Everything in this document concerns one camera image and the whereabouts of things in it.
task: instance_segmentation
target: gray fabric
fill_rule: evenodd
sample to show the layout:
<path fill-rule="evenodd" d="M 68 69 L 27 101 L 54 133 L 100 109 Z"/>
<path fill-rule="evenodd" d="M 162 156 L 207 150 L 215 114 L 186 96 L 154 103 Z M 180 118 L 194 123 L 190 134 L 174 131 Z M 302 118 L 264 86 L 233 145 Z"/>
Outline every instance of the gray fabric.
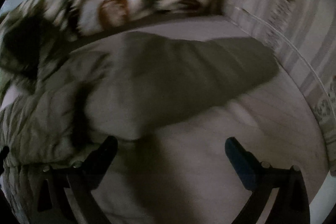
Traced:
<path fill-rule="evenodd" d="M 28 223 L 33 166 L 83 160 L 101 136 L 138 140 L 224 105 L 277 72 L 272 50 L 253 38 L 198 42 L 132 32 L 113 54 L 74 52 L 34 95 L 0 113 L 0 145 L 10 148 L 4 174 L 10 204 Z"/>

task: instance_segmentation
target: floral blanket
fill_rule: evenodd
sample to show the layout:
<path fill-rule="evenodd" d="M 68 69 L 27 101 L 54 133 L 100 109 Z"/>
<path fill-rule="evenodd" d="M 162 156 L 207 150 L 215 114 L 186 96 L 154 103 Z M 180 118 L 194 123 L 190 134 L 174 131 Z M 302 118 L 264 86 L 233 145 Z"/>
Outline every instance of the floral blanket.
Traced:
<path fill-rule="evenodd" d="M 203 12 L 210 2 L 211 0 L 26 0 L 0 17 L 0 90 L 4 91 L 10 81 L 15 81 L 24 87 L 30 83 L 29 90 L 34 92 L 38 70 L 46 66 L 48 57 L 57 50 L 57 45 L 111 30 L 154 13 Z M 35 17 L 35 24 L 32 25 L 31 20 L 27 24 L 27 17 Z M 55 39 L 54 32 L 46 32 L 45 22 L 62 31 L 62 38 Z"/>

